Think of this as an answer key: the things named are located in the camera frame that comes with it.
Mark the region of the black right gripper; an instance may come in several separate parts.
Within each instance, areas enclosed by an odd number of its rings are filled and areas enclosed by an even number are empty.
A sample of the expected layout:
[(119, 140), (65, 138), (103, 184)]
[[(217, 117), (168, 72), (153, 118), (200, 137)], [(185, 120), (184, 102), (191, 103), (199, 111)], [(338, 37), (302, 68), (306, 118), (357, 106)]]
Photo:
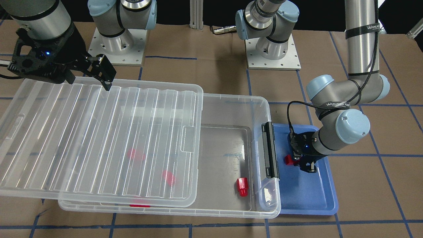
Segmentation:
[(60, 36), (49, 40), (30, 38), (24, 28), (16, 31), (18, 39), (7, 69), (12, 73), (47, 83), (73, 84), (72, 70), (97, 79), (106, 91), (112, 87), (116, 70), (105, 54), (91, 56), (74, 23)]

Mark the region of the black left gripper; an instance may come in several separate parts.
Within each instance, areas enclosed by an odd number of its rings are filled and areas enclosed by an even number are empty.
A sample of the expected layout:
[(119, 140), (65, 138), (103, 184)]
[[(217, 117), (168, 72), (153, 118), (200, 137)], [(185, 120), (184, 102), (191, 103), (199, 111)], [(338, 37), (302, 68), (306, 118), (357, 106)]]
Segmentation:
[(300, 134), (295, 132), (289, 133), (289, 143), (293, 155), (293, 165), (299, 165), (300, 170), (308, 173), (317, 172), (316, 157), (318, 156), (318, 152), (313, 146), (313, 142), (316, 141), (313, 134), (314, 132), (303, 132)]

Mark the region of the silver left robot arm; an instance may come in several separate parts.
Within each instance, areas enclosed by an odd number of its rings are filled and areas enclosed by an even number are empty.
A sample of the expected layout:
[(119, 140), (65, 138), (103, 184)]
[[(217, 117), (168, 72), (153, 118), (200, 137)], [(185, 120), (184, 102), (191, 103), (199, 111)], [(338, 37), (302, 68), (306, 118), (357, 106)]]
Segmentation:
[[(109, 53), (117, 53), (110, 43), (123, 42), (131, 29), (152, 30), (157, 23), (155, 0), (89, 0), (88, 8)], [(236, 12), (235, 29), (242, 40), (258, 39), (261, 57), (279, 60), (298, 16), (291, 1), (254, 0)], [(325, 74), (306, 86), (309, 106), (315, 108), (322, 128), (297, 134), (288, 121), (293, 158), (287, 157), (285, 163), (305, 172), (315, 172), (317, 160), (361, 140), (369, 132), (369, 120), (351, 106), (382, 99), (390, 90), (387, 78), (379, 74), (378, 1), (346, 0), (345, 17), (348, 80), (336, 82)]]

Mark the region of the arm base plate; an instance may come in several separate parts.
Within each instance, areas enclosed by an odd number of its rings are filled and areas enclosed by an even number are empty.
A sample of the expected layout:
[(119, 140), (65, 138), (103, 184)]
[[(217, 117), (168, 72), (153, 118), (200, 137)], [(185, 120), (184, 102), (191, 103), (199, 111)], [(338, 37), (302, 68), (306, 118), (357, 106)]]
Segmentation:
[(126, 29), (114, 38), (107, 38), (95, 29), (89, 53), (104, 54), (114, 66), (141, 66), (147, 40), (147, 30)]
[(245, 40), (248, 69), (300, 70), (301, 64), (290, 35), (287, 42), (277, 44), (266, 37)]

